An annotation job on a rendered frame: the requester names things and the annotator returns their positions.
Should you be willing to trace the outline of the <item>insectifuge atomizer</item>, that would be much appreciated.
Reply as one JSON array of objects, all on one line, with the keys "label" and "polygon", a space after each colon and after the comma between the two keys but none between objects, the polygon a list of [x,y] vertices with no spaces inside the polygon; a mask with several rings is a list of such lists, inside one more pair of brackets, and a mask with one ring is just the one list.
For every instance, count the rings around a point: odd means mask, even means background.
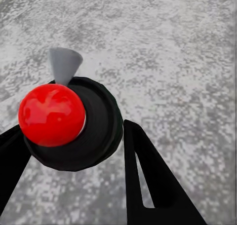
[{"label": "insectifuge atomizer", "polygon": [[22,99],[18,123],[30,153],[59,171],[79,171],[113,156],[124,143],[115,97],[101,83],[74,76],[83,56],[67,48],[48,51],[54,82]]}]

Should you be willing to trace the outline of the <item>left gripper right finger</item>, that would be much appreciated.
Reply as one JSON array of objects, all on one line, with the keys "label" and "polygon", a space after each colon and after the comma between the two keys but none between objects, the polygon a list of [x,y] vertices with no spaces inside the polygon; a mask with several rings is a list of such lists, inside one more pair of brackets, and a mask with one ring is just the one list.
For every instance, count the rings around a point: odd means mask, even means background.
[{"label": "left gripper right finger", "polygon": [[[127,225],[207,225],[143,128],[123,121]],[[143,205],[137,153],[155,208]]]}]

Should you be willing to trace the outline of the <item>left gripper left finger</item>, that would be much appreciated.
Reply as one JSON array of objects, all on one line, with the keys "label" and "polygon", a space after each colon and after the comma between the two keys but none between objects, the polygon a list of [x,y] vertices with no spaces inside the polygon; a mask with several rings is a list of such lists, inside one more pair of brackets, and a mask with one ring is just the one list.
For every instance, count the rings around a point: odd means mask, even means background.
[{"label": "left gripper left finger", "polygon": [[0,216],[31,156],[19,125],[0,135]]}]

